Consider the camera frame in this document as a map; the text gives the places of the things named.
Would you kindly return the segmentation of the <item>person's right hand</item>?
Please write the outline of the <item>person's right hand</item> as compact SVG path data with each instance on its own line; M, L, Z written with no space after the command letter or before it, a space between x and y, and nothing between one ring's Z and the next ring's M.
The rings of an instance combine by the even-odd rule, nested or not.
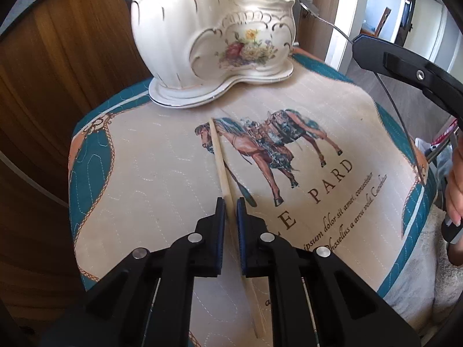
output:
M459 226L463 216L462 136L458 138L452 161L452 168L447 177L446 206L451 221L456 226Z

